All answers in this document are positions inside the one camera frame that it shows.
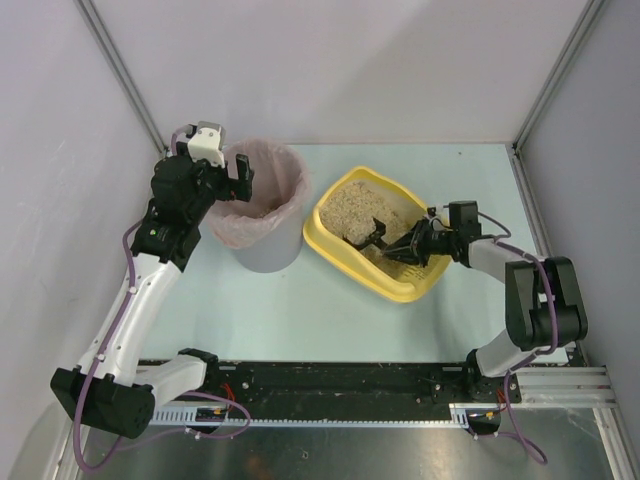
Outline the black slotted litter scoop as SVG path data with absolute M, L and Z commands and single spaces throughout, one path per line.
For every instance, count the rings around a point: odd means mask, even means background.
M 374 222 L 374 230 L 372 233 L 368 234 L 361 242 L 354 243 L 349 240 L 346 236 L 342 237 L 342 240 L 346 242 L 350 247 L 358 252 L 362 252 L 369 246 L 374 246 L 378 250 L 382 252 L 391 252 L 396 249 L 396 245 L 394 243 L 390 244 L 384 241 L 384 235 L 387 233 L 387 225 L 378 220 L 377 218 L 373 218 Z

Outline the yellow litter box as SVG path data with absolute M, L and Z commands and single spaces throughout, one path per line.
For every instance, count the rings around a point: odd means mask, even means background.
M 425 267 L 407 266 L 399 278 L 394 279 L 330 233 L 321 222 L 321 208 L 343 187 L 358 182 L 389 201 L 411 222 L 420 220 L 427 212 L 427 204 L 405 186 L 366 166 L 357 166 L 337 180 L 312 208 L 304 223 L 304 240 L 339 271 L 380 296 L 396 303 L 414 302 L 436 285 L 452 260 L 435 255 Z

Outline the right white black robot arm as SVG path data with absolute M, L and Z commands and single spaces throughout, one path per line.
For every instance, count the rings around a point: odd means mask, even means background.
M 468 363 L 484 378 L 504 377 L 556 350 L 583 340 L 588 320 L 572 261 L 539 257 L 483 232 L 475 201 L 445 206 L 443 224 L 435 208 L 392 243 L 379 245 L 384 257 L 424 267 L 433 256 L 448 256 L 504 286 L 505 328 L 472 351 Z

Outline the grey trash bin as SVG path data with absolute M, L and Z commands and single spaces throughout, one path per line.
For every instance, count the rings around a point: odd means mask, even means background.
M 282 270 L 297 258 L 301 250 L 306 204 L 274 232 L 249 248 L 232 249 L 219 241 L 229 248 L 236 260 L 248 270 L 257 273 L 273 273 Z

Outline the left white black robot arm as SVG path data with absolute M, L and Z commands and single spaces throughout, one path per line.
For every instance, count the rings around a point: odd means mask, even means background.
M 225 166 L 188 155 L 156 164 L 146 213 L 123 237 L 128 267 L 118 296 L 81 360 L 71 370 L 57 369 L 50 382 L 76 428 L 135 439 L 159 407 L 214 378 L 217 356 L 194 348 L 152 373 L 139 372 L 138 363 L 160 306 L 201 238 L 206 213 L 217 202 L 252 196 L 249 159 L 239 154 L 235 162 L 235 177 Z

